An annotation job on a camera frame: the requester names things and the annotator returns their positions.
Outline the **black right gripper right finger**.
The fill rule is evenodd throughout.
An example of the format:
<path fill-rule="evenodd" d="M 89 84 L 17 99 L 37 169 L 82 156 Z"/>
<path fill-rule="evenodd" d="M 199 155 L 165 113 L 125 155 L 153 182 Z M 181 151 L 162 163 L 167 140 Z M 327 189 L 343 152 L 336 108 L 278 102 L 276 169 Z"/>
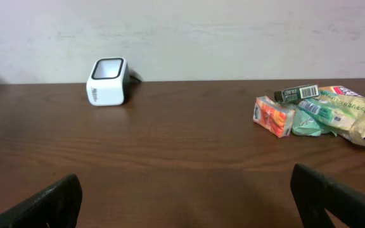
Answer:
<path fill-rule="evenodd" d="M 328 213 L 349 227 L 365 227 L 365 194 L 301 163 L 293 168 L 290 189 L 304 227 L 334 227 Z"/>

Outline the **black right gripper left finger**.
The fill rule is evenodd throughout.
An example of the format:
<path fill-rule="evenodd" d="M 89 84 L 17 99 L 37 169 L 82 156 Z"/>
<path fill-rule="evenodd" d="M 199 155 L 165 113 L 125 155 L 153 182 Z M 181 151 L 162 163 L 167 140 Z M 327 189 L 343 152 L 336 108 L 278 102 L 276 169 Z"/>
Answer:
<path fill-rule="evenodd" d="M 79 178 L 70 174 L 0 214 L 0 228 L 75 228 L 82 203 Z"/>

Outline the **blue Kleenex tissue pack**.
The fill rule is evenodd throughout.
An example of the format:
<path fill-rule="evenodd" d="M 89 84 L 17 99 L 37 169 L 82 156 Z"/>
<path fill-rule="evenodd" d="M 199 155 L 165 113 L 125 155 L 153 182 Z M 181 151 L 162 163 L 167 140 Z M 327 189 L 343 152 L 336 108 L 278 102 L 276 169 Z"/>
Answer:
<path fill-rule="evenodd" d="M 350 130 L 355 122 L 355 117 L 349 111 L 321 99 L 301 100 L 298 107 L 318 122 L 333 128 Z"/>

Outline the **orange Kleenex tissue pack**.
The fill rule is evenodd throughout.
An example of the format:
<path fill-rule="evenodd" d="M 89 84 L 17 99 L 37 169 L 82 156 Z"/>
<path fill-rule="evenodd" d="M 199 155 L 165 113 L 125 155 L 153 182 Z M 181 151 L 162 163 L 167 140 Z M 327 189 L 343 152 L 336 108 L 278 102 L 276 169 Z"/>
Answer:
<path fill-rule="evenodd" d="M 282 107 L 267 96 L 257 97 L 253 121 L 278 138 L 290 135 L 295 111 Z"/>

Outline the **large yellow wipes pack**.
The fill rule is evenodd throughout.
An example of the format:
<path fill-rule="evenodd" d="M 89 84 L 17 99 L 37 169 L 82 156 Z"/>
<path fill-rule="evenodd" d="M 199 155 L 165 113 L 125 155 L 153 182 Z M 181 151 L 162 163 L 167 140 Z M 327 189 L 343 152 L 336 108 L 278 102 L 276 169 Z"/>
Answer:
<path fill-rule="evenodd" d="M 365 146 L 365 97 L 342 85 L 321 87 L 319 92 L 319 99 L 344 108 L 355 117 L 350 130 L 334 129 L 350 142 Z"/>

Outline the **dark green round-label pack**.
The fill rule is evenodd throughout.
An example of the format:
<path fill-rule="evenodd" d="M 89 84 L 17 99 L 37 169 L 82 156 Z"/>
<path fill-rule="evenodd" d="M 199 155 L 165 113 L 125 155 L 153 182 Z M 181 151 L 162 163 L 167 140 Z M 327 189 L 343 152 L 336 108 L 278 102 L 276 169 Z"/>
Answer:
<path fill-rule="evenodd" d="M 307 98 L 315 98 L 320 95 L 317 84 L 301 85 L 274 91 L 274 100 L 278 103 L 292 103 Z"/>

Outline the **teal wet wipes pack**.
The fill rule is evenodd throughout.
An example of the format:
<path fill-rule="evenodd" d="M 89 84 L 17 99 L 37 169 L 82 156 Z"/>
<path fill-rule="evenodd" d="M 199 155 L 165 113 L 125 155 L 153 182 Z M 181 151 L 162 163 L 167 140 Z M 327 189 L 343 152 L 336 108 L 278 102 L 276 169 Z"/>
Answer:
<path fill-rule="evenodd" d="M 299 108 L 295 110 L 291 131 L 298 136 L 318 137 L 322 134 L 333 134 L 334 136 L 337 136 L 337 133 L 330 127 L 318 122 Z"/>

